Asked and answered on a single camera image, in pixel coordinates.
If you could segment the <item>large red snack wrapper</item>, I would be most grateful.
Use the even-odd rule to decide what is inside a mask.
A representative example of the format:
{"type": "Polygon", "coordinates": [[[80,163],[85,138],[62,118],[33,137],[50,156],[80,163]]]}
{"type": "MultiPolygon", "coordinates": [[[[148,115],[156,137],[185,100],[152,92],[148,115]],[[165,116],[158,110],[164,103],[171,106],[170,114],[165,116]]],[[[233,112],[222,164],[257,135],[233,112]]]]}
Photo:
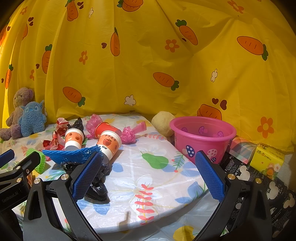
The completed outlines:
{"type": "Polygon", "coordinates": [[[42,150],[62,151],[65,149],[65,139],[57,131],[53,131],[51,140],[42,142],[42,150]]]}

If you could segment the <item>blue foam fruit net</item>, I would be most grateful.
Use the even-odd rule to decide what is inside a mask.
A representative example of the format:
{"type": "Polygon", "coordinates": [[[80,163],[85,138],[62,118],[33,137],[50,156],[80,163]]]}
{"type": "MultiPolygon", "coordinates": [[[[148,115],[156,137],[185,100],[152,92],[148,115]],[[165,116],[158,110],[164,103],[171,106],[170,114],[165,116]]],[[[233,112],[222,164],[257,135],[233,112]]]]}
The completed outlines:
{"type": "Polygon", "coordinates": [[[101,154],[101,150],[98,145],[95,145],[76,151],[43,150],[42,153],[46,157],[49,157],[52,161],[60,165],[64,163],[84,164],[91,157],[92,154],[101,154]]]}

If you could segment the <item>small red white wrapper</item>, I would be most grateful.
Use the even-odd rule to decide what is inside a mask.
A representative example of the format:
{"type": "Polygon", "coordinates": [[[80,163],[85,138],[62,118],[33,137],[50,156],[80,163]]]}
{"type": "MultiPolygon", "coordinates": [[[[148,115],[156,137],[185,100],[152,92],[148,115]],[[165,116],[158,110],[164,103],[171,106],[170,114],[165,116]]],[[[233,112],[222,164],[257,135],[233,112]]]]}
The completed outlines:
{"type": "Polygon", "coordinates": [[[64,118],[58,118],[55,126],[55,131],[61,136],[64,137],[67,131],[69,122],[64,118]]]}

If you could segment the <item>red paper cup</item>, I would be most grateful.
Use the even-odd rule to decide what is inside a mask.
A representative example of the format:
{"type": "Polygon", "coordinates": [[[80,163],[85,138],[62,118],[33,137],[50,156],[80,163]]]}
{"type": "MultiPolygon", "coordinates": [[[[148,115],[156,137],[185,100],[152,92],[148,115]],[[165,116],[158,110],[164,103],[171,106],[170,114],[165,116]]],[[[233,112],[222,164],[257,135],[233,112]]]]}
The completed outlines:
{"type": "Polygon", "coordinates": [[[104,131],[112,131],[121,136],[122,131],[107,122],[100,123],[95,129],[95,137],[99,138],[104,131]]]}

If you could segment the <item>orange apple paper cup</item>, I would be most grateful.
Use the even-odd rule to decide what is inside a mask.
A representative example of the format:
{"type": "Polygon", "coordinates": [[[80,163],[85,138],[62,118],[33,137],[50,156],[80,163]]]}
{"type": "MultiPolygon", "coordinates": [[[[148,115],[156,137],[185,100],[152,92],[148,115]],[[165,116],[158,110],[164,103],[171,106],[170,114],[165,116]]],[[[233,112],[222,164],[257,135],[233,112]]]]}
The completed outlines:
{"type": "Polygon", "coordinates": [[[122,145],[120,136],[113,131],[104,131],[100,135],[97,145],[110,161],[122,145]]]}

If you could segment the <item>pink knotted plastic bag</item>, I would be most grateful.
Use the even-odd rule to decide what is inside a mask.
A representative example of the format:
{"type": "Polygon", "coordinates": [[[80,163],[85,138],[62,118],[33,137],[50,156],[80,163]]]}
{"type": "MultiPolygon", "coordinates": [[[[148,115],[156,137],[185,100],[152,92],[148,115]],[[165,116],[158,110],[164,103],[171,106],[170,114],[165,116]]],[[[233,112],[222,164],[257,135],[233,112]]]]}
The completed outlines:
{"type": "Polygon", "coordinates": [[[136,135],[146,131],[146,129],[147,125],[144,121],[138,123],[134,128],[130,126],[125,127],[120,136],[122,143],[125,145],[136,143],[136,135]]]}

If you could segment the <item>black plastic bag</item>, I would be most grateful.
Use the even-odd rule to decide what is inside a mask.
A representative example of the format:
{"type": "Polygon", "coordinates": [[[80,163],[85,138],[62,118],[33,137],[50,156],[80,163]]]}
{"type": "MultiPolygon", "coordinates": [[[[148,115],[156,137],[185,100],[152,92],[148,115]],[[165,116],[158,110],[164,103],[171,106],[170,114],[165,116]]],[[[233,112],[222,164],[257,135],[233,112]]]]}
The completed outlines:
{"type": "Polygon", "coordinates": [[[92,154],[84,164],[64,163],[62,167],[67,174],[72,175],[70,191],[74,201],[83,198],[98,203],[109,201],[104,182],[106,176],[110,173],[110,169],[108,165],[103,164],[101,154],[92,154]]]}

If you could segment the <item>blue monster plush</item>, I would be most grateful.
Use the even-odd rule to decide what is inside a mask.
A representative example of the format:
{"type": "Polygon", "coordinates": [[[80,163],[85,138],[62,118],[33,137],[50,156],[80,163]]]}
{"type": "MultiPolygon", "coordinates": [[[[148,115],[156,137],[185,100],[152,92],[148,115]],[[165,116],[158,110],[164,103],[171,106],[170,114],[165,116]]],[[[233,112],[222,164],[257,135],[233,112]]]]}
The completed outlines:
{"type": "Polygon", "coordinates": [[[18,124],[21,127],[23,137],[28,137],[34,133],[45,130],[47,117],[43,114],[44,100],[40,103],[31,101],[26,106],[21,106],[23,114],[18,124]]]}

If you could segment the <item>black mickey print bag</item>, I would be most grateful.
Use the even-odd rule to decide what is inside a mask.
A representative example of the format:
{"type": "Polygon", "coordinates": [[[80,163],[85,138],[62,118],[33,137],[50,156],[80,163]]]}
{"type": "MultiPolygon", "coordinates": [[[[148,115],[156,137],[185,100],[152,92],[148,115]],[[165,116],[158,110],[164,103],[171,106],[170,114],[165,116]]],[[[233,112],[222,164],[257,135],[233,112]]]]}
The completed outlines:
{"type": "Polygon", "coordinates": [[[257,178],[261,179],[270,207],[272,239],[276,239],[288,222],[295,217],[295,193],[289,190],[279,178],[271,180],[229,153],[224,154],[220,166],[226,173],[234,174],[239,180],[254,181],[257,178]]]}

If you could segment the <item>yellow tissue pack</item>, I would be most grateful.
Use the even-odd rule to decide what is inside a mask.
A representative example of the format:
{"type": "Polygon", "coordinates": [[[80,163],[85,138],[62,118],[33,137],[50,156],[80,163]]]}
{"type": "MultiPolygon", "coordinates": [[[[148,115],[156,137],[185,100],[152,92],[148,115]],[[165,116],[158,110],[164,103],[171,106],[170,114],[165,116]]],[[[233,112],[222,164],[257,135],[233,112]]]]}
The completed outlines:
{"type": "Polygon", "coordinates": [[[254,152],[250,166],[274,180],[285,161],[285,154],[273,147],[260,143],[254,152]]]}

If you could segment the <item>purple teddy bear plush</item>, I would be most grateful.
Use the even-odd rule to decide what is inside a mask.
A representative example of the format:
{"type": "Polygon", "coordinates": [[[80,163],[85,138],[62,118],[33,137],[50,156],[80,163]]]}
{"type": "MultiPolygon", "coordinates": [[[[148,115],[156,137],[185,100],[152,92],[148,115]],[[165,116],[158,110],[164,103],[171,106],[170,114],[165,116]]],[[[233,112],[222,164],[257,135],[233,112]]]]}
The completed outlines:
{"type": "Polygon", "coordinates": [[[19,125],[19,119],[23,115],[22,106],[26,106],[29,102],[33,101],[34,92],[32,89],[22,87],[14,96],[14,108],[9,118],[6,120],[6,125],[9,128],[1,128],[1,139],[8,141],[10,138],[17,139],[22,137],[21,126],[19,125]]]}

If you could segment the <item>pastel striped box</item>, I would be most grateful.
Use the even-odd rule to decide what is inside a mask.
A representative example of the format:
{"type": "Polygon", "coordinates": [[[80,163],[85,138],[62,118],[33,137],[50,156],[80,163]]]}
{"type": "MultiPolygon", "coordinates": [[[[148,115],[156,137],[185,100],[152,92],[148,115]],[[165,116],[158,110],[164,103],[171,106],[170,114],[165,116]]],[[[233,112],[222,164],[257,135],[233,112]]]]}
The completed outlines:
{"type": "Polygon", "coordinates": [[[254,156],[257,145],[240,136],[236,136],[230,143],[227,152],[239,161],[248,165],[254,156]]]}

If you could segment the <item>floral bed sheet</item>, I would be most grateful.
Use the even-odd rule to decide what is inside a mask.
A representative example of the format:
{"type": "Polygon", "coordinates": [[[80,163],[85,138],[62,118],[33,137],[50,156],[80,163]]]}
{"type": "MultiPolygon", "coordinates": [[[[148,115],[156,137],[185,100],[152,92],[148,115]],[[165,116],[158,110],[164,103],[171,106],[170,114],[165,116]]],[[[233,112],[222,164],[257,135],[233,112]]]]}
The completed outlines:
{"type": "Polygon", "coordinates": [[[193,240],[218,202],[196,166],[150,122],[112,159],[108,201],[78,206],[103,240],[193,240]]]}

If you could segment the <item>pink plastic bucket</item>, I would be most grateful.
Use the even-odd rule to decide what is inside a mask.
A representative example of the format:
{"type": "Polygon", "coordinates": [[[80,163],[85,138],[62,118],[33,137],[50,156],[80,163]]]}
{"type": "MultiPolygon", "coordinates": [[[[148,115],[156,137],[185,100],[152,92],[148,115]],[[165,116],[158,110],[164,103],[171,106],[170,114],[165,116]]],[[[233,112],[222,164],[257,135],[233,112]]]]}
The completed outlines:
{"type": "Polygon", "coordinates": [[[184,116],[170,122],[174,131],[175,148],[191,162],[203,151],[215,164],[220,163],[230,141],[236,136],[231,124],[215,118],[184,116]]]}

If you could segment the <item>cream round plush ball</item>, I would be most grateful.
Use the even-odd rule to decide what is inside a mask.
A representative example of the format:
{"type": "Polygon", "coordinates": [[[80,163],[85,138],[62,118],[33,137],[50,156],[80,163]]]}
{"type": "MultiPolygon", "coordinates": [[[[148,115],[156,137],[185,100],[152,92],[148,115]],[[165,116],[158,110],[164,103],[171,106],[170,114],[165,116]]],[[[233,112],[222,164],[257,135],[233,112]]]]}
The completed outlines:
{"type": "Polygon", "coordinates": [[[164,137],[171,137],[174,131],[170,127],[170,122],[174,118],[175,116],[170,112],[160,111],[152,118],[151,124],[164,137]]]}

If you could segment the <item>yellow carrot print curtain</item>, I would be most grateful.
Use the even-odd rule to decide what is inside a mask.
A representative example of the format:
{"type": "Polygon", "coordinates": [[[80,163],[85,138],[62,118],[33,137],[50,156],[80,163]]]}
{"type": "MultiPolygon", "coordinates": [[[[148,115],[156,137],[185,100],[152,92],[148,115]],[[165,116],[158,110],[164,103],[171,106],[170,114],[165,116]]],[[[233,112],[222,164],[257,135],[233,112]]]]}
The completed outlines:
{"type": "Polygon", "coordinates": [[[295,148],[295,34],[272,1],[1,1],[1,112],[216,117],[295,148]]]}

